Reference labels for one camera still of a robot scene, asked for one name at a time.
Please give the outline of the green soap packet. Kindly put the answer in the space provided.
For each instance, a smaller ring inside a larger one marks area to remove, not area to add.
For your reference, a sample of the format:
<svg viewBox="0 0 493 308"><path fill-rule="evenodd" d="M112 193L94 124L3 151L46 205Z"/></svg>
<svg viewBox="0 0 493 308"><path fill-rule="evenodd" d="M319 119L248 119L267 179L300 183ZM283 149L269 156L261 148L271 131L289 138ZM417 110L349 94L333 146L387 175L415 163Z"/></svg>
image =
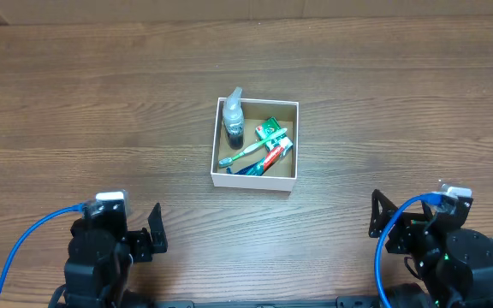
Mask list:
<svg viewBox="0 0 493 308"><path fill-rule="evenodd" d="M259 139L262 140L270 137L273 133L281 129L282 127L277 119L275 117L271 117L262 124L256 126L255 133L258 135ZM294 143L287 136L286 133L275 137L274 139L270 139L269 141L264 143L264 147L268 152L272 151L275 147L278 147L279 145L283 146L283 151L280 154L280 157L285 157L293 147Z"/></svg>

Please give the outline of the bottle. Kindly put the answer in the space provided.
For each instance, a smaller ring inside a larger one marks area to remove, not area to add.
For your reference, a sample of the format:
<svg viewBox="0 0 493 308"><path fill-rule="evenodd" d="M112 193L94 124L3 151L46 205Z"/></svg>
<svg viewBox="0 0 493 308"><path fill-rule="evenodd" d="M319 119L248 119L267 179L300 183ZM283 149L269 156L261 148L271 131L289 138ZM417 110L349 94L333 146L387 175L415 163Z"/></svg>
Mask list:
<svg viewBox="0 0 493 308"><path fill-rule="evenodd" d="M226 98L223 105L223 124L229 147L239 150L244 142L244 114L241 108L243 89L236 87Z"/></svg>

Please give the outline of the white cardboard box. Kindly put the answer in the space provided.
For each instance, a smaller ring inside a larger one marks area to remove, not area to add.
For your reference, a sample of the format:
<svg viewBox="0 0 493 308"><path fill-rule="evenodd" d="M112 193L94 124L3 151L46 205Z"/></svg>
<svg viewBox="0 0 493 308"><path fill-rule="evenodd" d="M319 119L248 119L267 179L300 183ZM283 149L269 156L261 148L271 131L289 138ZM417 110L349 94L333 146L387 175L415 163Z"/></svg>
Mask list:
<svg viewBox="0 0 493 308"><path fill-rule="evenodd" d="M218 161L233 156L236 151L229 147L223 125L223 104L225 99L217 100L215 126L211 153L211 178L216 187L235 187L248 189L276 190L290 192L298 178L298 152L300 128L300 104L293 101L243 98L241 107L245 117L244 143L249 146L258 141L255 127L270 117L275 117L287 136L293 142L288 153L275 162L263 175L238 175L237 171L265 158L267 150L261 148L253 154L242 157L231 166L229 174L218 167Z"/></svg>

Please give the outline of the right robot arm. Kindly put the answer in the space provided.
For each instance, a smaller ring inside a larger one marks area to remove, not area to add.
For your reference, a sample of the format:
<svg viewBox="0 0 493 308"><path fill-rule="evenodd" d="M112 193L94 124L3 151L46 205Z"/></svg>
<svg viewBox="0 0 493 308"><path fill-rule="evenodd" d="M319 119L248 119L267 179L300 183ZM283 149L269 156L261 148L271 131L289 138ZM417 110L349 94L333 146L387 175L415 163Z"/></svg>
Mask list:
<svg viewBox="0 0 493 308"><path fill-rule="evenodd" d="M464 228L472 190L443 184L435 192L394 205L381 191L371 194L368 234L377 239L373 261L375 295L333 300L229 301L231 308L493 308L493 239ZM400 254L415 283L383 284L382 256Z"/></svg>

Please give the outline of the red Colgate toothpaste tube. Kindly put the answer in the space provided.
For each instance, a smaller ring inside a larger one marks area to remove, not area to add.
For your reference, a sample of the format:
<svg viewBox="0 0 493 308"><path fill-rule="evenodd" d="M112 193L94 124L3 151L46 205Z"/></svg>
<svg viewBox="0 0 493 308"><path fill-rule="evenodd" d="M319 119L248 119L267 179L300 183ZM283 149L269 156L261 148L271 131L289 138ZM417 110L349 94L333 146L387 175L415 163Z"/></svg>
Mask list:
<svg viewBox="0 0 493 308"><path fill-rule="evenodd" d="M261 176L267 171L281 156L284 151L282 145L276 146L263 159L255 163L247 172L246 175Z"/></svg>

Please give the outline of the blue disposable razor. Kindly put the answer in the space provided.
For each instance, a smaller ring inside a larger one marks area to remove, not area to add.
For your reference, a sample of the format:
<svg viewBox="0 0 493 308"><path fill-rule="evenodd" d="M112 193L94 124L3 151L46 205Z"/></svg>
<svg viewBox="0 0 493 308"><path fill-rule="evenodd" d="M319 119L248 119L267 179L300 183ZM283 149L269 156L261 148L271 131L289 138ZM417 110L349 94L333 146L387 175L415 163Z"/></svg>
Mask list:
<svg viewBox="0 0 493 308"><path fill-rule="evenodd" d="M226 173L229 175L253 175L261 176L264 173L264 161L260 160L256 163L246 166L243 169L234 172L230 167L226 168Z"/></svg>

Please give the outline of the green toothbrush with cap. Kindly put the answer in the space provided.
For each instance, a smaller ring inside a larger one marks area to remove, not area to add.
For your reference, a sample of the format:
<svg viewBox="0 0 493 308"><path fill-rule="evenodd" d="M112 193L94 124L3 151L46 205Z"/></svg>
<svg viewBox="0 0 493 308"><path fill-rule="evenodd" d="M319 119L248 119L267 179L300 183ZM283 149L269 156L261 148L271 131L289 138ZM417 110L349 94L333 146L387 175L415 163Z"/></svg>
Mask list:
<svg viewBox="0 0 493 308"><path fill-rule="evenodd" d="M238 153L232 157L225 157L225 158L221 159L218 162L218 167L219 168L225 168L225 167L231 166L235 160L237 160L241 157L250 155L251 153L255 152L257 149L259 149L265 143L267 143L267 142L269 142L269 141L271 141L277 137L284 135L287 131L288 130L286 128L281 128L279 130L276 130L274 133L270 134L268 137L261 139L260 141L254 143L254 144L249 145L240 153Z"/></svg>

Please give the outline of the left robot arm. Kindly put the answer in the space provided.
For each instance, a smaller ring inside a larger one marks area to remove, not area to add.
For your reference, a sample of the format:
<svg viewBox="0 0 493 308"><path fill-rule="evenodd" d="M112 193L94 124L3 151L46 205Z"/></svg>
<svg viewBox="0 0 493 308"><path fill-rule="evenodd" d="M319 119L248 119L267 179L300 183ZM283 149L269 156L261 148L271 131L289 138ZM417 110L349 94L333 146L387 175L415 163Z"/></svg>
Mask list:
<svg viewBox="0 0 493 308"><path fill-rule="evenodd" d="M148 228L128 230L127 201L93 200L82 207L83 217L70 232L65 283L53 293L48 306L55 307L148 307L155 301L128 290L128 276L136 263L151 262L165 253L168 241L160 204L148 217Z"/></svg>

